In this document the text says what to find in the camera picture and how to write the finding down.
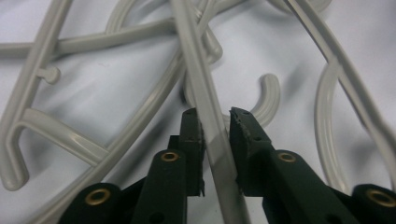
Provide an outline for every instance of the brass insert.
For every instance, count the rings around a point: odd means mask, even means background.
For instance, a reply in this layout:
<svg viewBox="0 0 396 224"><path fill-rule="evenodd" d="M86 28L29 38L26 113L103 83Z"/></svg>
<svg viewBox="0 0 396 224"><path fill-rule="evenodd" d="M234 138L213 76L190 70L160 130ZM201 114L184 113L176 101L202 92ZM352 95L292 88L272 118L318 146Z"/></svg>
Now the brass insert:
<svg viewBox="0 0 396 224"><path fill-rule="evenodd" d="M110 197L110 191L108 189L96 189L89 193L87 197L85 197L85 203L89 205L98 205L107 201Z"/></svg>
<svg viewBox="0 0 396 224"><path fill-rule="evenodd" d="M176 161L178 159L178 154L175 152L165 152L161 155L161 160L163 161Z"/></svg>
<svg viewBox="0 0 396 224"><path fill-rule="evenodd" d="M279 154L277 154L277 157L280 160L286 161L286 162L295 162L296 161L296 158L293 155L291 155L290 153L287 153L287 152L279 153Z"/></svg>
<svg viewBox="0 0 396 224"><path fill-rule="evenodd" d="M387 193L384 193L377 189L368 189L366 191L366 195L371 201L378 203L384 207L396 207L396 200Z"/></svg>

